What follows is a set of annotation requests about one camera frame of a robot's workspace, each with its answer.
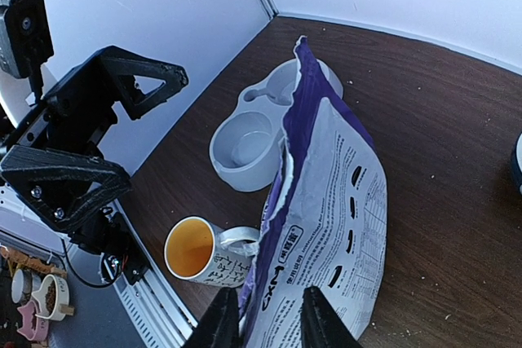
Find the cable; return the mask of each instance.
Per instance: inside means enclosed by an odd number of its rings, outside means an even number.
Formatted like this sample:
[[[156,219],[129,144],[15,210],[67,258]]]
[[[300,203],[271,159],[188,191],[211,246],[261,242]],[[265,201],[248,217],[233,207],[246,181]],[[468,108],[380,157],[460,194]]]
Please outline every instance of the cable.
[[[64,262],[64,259],[62,258],[62,256],[56,254],[55,252],[53,252],[52,250],[49,251],[49,253],[51,253],[53,256],[55,256],[56,259],[60,260],[60,264],[62,266],[62,269],[64,271],[67,270],[67,267],[65,266],[65,262]]]
[[[126,255],[124,258],[123,258],[123,263],[122,263],[122,271],[125,270],[125,267],[127,265],[127,261],[129,261],[129,256]]]
[[[108,283],[105,283],[105,284],[92,284],[92,283],[89,283],[88,281],[86,281],[82,277],[80,277],[80,275],[74,270],[73,264],[69,260],[69,256],[67,254],[67,247],[65,246],[65,241],[64,240],[62,240],[62,246],[64,247],[65,261],[67,261],[67,264],[69,265],[69,269],[71,270],[73,275],[75,275],[76,278],[78,280],[80,280],[80,282],[82,282],[87,287],[91,287],[92,289],[106,289],[107,287],[110,287],[111,285],[113,285],[116,282],[116,280],[118,279],[118,277],[120,277],[120,275],[122,275],[123,269],[121,268],[118,271],[118,273],[116,274],[116,277],[114,277],[114,280],[110,280]]]

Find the blue object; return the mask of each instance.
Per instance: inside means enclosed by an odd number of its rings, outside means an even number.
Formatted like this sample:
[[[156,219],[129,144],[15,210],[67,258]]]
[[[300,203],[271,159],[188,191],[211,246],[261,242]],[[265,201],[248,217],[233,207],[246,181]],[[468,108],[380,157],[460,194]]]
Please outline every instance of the blue object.
[[[511,153],[511,176],[517,189],[522,194],[522,134],[516,140]]]

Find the small cup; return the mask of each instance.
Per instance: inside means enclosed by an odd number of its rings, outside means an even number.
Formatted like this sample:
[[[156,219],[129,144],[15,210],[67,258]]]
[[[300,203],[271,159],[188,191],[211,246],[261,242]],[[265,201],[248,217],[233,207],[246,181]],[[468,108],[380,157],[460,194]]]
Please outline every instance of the small cup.
[[[230,117],[210,143],[210,159],[219,177],[239,192],[266,187],[279,168],[276,130],[261,112]]]
[[[165,242],[165,263],[181,280],[217,287],[239,287],[259,249],[259,230],[224,230],[196,216],[176,224]]]
[[[17,269],[11,282],[11,298],[14,303],[26,304],[31,298],[31,292],[40,288],[42,280],[40,276]]]

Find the cat food bowl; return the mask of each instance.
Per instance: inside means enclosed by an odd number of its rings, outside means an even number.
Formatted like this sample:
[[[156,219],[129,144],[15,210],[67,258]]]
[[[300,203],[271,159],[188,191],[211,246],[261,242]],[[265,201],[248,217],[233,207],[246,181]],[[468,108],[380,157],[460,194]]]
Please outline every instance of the cat food bowl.
[[[40,276],[35,273],[23,269],[17,269],[11,282],[12,301],[24,305],[31,298],[31,292],[39,289],[41,283],[42,280],[40,279]]]
[[[322,61],[322,72],[339,97],[343,85]],[[235,190],[254,192],[270,185],[279,169],[282,120],[292,104],[298,61],[277,66],[261,82],[240,94],[236,109],[210,141],[210,161],[218,176]]]
[[[261,112],[243,112],[224,122],[211,142],[212,164],[219,177],[240,192],[271,183],[279,165],[277,129]]]
[[[18,312],[22,314],[22,327],[16,331],[29,341],[44,341],[49,332],[49,321],[36,316],[36,301],[30,299],[25,305],[18,307]]]
[[[38,304],[36,316],[39,318],[61,321],[66,315],[71,315],[67,280],[59,276],[47,275],[42,287],[33,291],[33,299]]]

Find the screw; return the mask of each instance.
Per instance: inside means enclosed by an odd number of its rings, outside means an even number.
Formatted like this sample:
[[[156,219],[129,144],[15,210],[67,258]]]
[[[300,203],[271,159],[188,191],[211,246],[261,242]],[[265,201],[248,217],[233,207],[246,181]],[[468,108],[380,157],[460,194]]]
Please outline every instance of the screw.
[[[63,219],[65,216],[65,212],[64,212],[64,209],[63,208],[57,208],[56,211],[55,211],[55,218],[57,218],[58,220],[61,220]]]
[[[31,24],[33,24],[33,22],[31,21],[31,19],[26,16],[23,20],[22,20],[22,29],[23,30],[29,30],[31,29]]]
[[[117,258],[113,258],[113,256],[109,257],[108,258],[109,260],[111,260],[111,267],[113,268],[117,268],[117,266],[119,265],[119,261]]]
[[[35,199],[40,199],[42,197],[42,189],[37,185],[31,190],[31,196]]]

